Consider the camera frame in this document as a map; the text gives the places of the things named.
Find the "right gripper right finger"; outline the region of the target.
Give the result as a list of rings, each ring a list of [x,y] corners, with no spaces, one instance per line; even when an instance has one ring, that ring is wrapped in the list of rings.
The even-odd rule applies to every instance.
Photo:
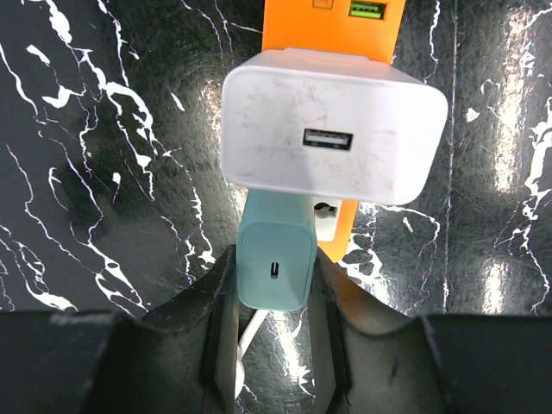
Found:
[[[318,252],[308,299],[317,413],[450,413],[423,319],[380,302]]]

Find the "white USB charger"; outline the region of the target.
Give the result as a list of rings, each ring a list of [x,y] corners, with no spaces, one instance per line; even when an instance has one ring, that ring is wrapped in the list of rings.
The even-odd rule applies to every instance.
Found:
[[[249,189],[408,204],[447,116],[441,91],[385,63],[266,50],[223,82],[221,168]]]

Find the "orange power strip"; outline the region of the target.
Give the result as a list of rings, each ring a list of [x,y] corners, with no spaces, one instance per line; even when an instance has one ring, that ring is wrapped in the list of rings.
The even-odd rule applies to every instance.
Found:
[[[346,252],[357,205],[370,198],[367,135],[374,71],[392,62],[402,1],[268,1],[259,144],[267,186],[318,199],[318,243]]]

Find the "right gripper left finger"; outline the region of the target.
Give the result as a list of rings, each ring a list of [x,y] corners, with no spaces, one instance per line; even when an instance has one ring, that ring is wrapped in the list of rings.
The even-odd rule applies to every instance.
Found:
[[[231,413],[239,304],[235,246],[142,319],[118,317],[83,413]]]

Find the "teal USB charger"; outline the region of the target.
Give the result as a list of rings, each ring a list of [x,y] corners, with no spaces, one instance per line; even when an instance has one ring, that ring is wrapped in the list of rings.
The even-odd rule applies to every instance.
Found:
[[[240,301],[257,310],[304,307],[316,257],[311,197],[250,189],[236,238]]]

